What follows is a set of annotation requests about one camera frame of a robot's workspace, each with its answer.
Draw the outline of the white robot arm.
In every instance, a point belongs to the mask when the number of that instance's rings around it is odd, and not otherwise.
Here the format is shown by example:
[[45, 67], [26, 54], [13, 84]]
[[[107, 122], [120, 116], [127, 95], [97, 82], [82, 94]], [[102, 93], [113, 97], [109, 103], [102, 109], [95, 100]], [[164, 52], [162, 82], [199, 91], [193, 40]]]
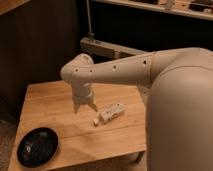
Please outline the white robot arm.
[[180, 48], [95, 64], [80, 54], [61, 69], [76, 101], [93, 83], [150, 88], [147, 171], [213, 171], [213, 51]]

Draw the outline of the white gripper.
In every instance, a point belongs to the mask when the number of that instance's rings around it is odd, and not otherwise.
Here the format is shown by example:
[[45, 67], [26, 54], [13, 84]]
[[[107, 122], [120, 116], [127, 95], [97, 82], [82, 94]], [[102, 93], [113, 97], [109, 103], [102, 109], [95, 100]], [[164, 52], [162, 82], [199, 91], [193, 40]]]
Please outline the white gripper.
[[89, 107], [92, 108], [95, 112], [98, 112], [96, 104], [94, 104], [94, 93], [92, 90], [83, 92], [83, 91], [74, 91], [72, 95], [74, 102], [73, 110], [77, 114], [80, 105], [89, 104]]

